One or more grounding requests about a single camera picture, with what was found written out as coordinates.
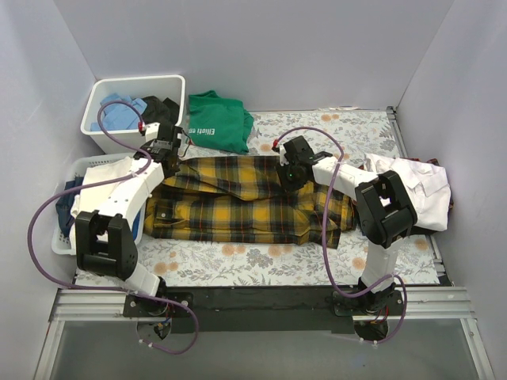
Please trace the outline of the yellow plaid long sleeve shirt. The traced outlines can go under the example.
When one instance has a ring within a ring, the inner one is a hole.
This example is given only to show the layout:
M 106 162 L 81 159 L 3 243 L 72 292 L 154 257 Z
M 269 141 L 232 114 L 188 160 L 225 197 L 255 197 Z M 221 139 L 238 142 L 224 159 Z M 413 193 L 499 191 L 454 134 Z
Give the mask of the yellow plaid long sleeve shirt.
M 147 201 L 143 231 L 153 238 L 260 244 L 322 243 L 328 188 L 306 183 L 282 189 L 275 156 L 224 156 L 184 160 Z M 354 230 L 352 200 L 330 197 L 327 245 L 335 249 Z

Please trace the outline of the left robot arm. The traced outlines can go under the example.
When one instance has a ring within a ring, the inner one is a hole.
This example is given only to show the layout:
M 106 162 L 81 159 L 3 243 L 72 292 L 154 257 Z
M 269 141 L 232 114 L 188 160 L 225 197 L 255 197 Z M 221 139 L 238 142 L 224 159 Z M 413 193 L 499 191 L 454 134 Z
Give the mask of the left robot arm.
M 159 291 L 162 280 L 138 262 L 132 227 L 155 188 L 179 170 L 183 129 L 152 123 L 141 131 L 146 143 L 142 152 L 124 159 L 121 176 L 126 179 L 93 211 L 78 213 L 74 247 L 79 269 L 122 281 L 126 289 L 143 294 L 142 308 L 158 317 L 167 311 L 169 299 Z

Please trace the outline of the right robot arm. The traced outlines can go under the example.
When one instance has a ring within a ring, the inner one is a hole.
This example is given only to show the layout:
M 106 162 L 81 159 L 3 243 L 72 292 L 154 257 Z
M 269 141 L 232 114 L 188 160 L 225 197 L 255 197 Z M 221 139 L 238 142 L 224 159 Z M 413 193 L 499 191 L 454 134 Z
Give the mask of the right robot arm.
M 333 287 L 337 284 L 330 270 L 326 236 L 330 197 L 337 191 L 356 203 L 360 228 L 368 239 L 367 261 L 358 292 L 337 292 L 346 298 L 359 298 L 359 307 L 366 314 L 379 313 L 387 305 L 384 291 L 395 281 L 399 247 L 417 222 L 417 213 L 401 177 L 392 170 L 374 174 L 358 169 L 325 151 L 315 153 L 303 136 L 284 144 L 275 140 L 273 151 L 280 155 L 276 171 L 284 190 L 294 192 L 310 181 L 328 187 L 322 219 L 322 250 Z

